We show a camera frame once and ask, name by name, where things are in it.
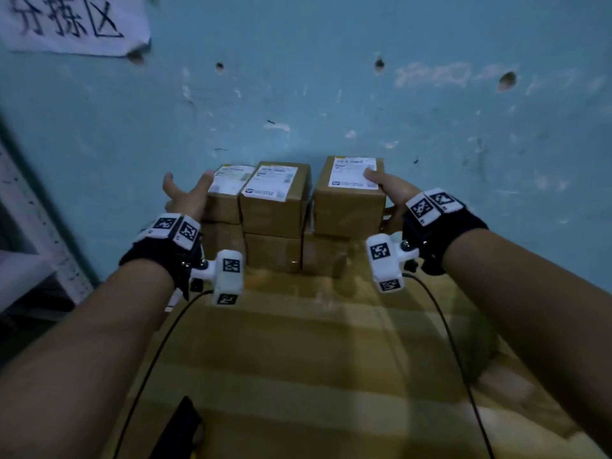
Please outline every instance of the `hand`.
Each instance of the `hand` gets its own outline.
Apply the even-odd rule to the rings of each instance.
[[[208,189],[210,185],[212,185],[214,177],[214,171],[206,171],[202,177],[200,177],[193,190],[185,193],[174,183],[172,173],[169,172],[166,174],[162,187],[171,198],[171,200],[166,203],[166,212],[177,212],[187,215],[197,222],[202,222],[204,208],[206,207],[206,198],[208,197]]]
[[[392,176],[381,171],[373,171],[370,168],[365,169],[363,176],[375,184],[379,184],[385,194],[393,202],[394,206],[385,208],[384,214],[391,217],[383,221],[381,232],[392,234],[393,232],[401,232],[404,224],[402,219],[406,212],[406,203],[411,198],[418,195],[421,190],[416,186],[407,182],[400,177]]]

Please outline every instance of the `paper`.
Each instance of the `paper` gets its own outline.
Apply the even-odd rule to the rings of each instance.
[[[375,158],[334,158],[329,185],[334,188],[363,188],[377,190],[378,185],[366,180],[363,171],[376,170]]]
[[[292,166],[260,166],[242,194],[249,198],[284,202],[296,172],[297,168]]]
[[[125,56],[149,43],[142,0],[0,0],[12,51]]]
[[[232,166],[226,164],[215,172],[210,193],[238,194],[253,174],[253,166]]]

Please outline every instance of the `forearm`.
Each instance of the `forearm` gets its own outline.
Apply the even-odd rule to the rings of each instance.
[[[0,378],[0,455],[99,454],[173,291],[158,264],[121,267]]]
[[[612,297],[486,230],[442,265],[545,388],[612,452]]]

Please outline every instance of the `black cable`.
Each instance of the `black cable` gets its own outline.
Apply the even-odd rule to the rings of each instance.
[[[424,288],[424,290],[427,292],[427,294],[429,295],[429,298],[431,298],[431,300],[433,301],[433,304],[438,310],[438,314],[440,314],[440,317],[442,318],[442,324],[444,324],[444,328],[448,335],[448,342],[450,343],[450,348],[452,349],[453,355],[455,355],[455,359],[457,361],[457,365],[459,366],[459,372],[461,372],[461,378],[463,380],[463,385],[465,386],[465,389],[468,392],[468,398],[470,398],[470,403],[472,404],[474,415],[476,416],[476,420],[478,421],[478,426],[480,427],[480,431],[482,432],[482,438],[485,440],[486,451],[489,453],[489,457],[491,459],[495,459],[493,448],[491,447],[491,442],[489,441],[489,437],[486,434],[485,426],[482,423],[482,419],[480,418],[478,407],[476,406],[476,401],[474,401],[474,395],[472,394],[472,389],[470,388],[470,384],[468,383],[468,377],[465,375],[465,370],[463,369],[463,364],[461,362],[461,358],[459,357],[459,351],[457,350],[457,346],[455,345],[455,339],[453,339],[453,335],[450,332],[450,327],[448,326],[448,323],[446,322],[446,319],[444,318],[444,314],[442,313],[442,310],[440,309],[440,305],[438,304],[436,299],[433,297],[432,292],[429,291],[429,288],[427,288],[427,285],[425,285],[424,282],[419,277],[409,274],[409,273],[402,273],[402,275],[406,278],[412,278],[413,280],[416,280],[419,283],[419,285],[421,285]]]
[[[124,440],[124,438],[126,436],[127,426],[130,424],[130,420],[132,420],[132,416],[134,415],[134,411],[136,410],[136,406],[138,405],[138,401],[140,400],[140,396],[142,395],[142,392],[144,391],[144,386],[146,385],[147,380],[149,379],[149,376],[151,375],[151,372],[153,372],[153,368],[155,367],[155,363],[157,362],[157,359],[159,358],[159,355],[162,353],[162,350],[164,349],[164,346],[165,346],[168,338],[170,338],[170,334],[172,333],[172,331],[176,327],[176,324],[179,323],[180,318],[191,307],[191,305],[195,301],[197,301],[199,298],[203,297],[203,295],[208,295],[210,293],[212,293],[212,290],[206,290],[206,291],[198,294],[191,301],[189,301],[187,303],[187,306],[185,306],[183,308],[183,310],[179,313],[179,315],[176,316],[176,319],[174,320],[174,322],[172,323],[172,325],[168,329],[168,332],[166,333],[166,335],[164,335],[164,339],[162,340],[162,342],[160,343],[159,347],[157,348],[157,352],[155,353],[155,356],[153,356],[153,361],[151,361],[151,364],[149,365],[149,369],[147,370],[147,373],[145,374],[144,379],[142,380],[142,384],[140,385],[140,388],[138,389],[138,393],[136,393],[136,397],[134,398],[134,402],[132,403],[132,407],[130,408],[130,412],[127,413],[126,423],[123,424],[123,428],[121,429],[121,434],[119,435],[119,439],[117,440],[117,446],[115,447],[115,452],[113,454],[113,459],[117,459],[117,457],[119,456],[119,450],[121,448],[121,444],[123,443],[123,440]]]

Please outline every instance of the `teal painted wall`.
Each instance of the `teal painted wall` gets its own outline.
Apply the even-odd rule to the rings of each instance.
[[[166,171],[190,188],[221,163],[317,174],[345,154],[612,291],[611,0],[147,4],[143,65],[0,48],[0,113],[100,279],[163,210]]]

